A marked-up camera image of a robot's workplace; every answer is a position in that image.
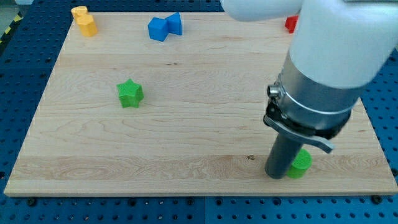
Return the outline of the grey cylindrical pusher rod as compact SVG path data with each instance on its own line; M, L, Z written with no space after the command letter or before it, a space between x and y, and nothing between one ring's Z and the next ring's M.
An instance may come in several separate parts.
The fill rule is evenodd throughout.
M302 142L278 134L265 164L266 174L272 179L283 178L302 146Z

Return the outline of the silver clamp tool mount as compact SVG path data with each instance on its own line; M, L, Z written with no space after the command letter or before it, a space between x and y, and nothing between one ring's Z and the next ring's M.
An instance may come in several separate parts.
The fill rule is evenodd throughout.
M298 150L304 144L326 153L330 142L348 122L363 88L335 88L304 75L287 54L269 97L264 123L278 132L274 148L279 153Z

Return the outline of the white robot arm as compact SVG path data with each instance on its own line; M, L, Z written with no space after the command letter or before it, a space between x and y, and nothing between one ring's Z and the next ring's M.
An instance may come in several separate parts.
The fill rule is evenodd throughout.
M297 16L282 70L267 87L264 123L278 133L265 171L287 173L301 147L334 148L360 95L397 45L396 1L222 0L237 21Z

